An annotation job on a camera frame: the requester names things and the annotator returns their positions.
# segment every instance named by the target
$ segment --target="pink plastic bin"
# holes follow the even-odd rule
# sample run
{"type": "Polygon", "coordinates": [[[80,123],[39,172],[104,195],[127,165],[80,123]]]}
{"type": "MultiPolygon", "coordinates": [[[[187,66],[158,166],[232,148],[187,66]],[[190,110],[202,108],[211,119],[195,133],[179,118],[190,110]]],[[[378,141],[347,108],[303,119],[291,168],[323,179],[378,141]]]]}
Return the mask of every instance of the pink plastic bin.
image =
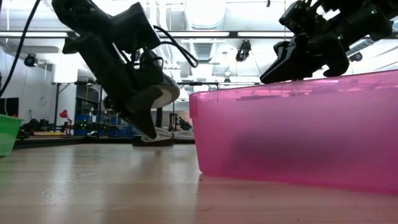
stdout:
{"type": "Polygon", "coordinates": [[[398,71],[190,95],[205,175],[398,194],[398,71]]]}

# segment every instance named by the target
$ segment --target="fluorescent light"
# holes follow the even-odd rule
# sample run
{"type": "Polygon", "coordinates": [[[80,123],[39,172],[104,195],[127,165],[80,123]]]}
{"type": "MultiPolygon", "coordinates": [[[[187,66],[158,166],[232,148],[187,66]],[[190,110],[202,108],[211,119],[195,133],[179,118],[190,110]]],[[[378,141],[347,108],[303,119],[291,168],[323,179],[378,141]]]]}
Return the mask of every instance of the fluorescent light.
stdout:
{"type": "MultiPolygon", "coordinates": [[[[163,33],[158,33],[159,37],[166,37],[163,33]]],[[[188,32],[172,32],[169,34],[173,37],[227,37],[229,32],[215,32],[215,31],[188,31],[188,32]]]]}
{"type": "Polygon", "coordinates": [[[183,44],[225,44],[226,40],[181,40],[183,44]]]}
{"type": "Polygon", "coordinates": [[[293,37],[292,32],[238,32],[238,37],[293,37]]]}
{"type": "MultiPolygon", "coordinates": [[[[0,38],[21,38],[22,32],[0,32],[0,38]]],[[[66,38],[66,32],[27,32],[27,38],[66,38]]]]}

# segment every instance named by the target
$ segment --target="wooden table surface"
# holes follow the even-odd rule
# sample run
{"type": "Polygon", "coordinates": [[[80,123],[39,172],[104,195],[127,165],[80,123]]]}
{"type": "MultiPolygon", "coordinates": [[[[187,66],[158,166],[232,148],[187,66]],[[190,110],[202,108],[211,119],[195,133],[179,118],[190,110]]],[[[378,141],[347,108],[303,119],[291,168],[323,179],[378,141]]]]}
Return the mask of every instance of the wooden table surface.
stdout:
{"type": "Polygon", "coordinates": [[[195,146],[90,144],[0,159],[0,223],[398,223],[398,197],[205,177],[195,146]]]}

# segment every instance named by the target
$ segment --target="camera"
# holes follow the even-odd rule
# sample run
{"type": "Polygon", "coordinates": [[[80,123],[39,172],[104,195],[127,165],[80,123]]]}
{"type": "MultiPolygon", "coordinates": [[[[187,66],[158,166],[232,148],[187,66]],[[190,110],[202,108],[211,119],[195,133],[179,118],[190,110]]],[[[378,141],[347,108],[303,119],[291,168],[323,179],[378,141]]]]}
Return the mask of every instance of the camera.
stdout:
{"type": "Polygon", "coordinates": [[[249,52],[251,51],[251,44],[249,40],[243,40],[238,53],[236,54],[237,62],[244,62],[249,57],[249,52]]]}
{"type": "Polygon", "coordinates": [[[363,59],[363,56],[362,56],[361,52],[355,53],[348,57],[348,60],[350,62],[360,62],[360,61],[362,61],[362,59],[363,59]]]}
{"type": "Polygon", "coordinates": [[[39,64],[39,60],[37,60],[36,54],[33,53],[27,54],[27,57],[24,60],[24,64],[30,68],[37,67],[39,64]]]}

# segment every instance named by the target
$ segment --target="green plastic bin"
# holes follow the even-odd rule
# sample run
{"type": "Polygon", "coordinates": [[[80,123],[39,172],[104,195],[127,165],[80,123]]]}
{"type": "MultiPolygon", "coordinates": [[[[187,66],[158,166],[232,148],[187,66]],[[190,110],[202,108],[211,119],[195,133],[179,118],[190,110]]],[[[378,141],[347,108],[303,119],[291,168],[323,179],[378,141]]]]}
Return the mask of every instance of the green plastic bin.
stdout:
{"type": "Polygon", "coordinates": [[[0,157],[11,154],[21,123],[19,118],[0,114],[0,157]]]}

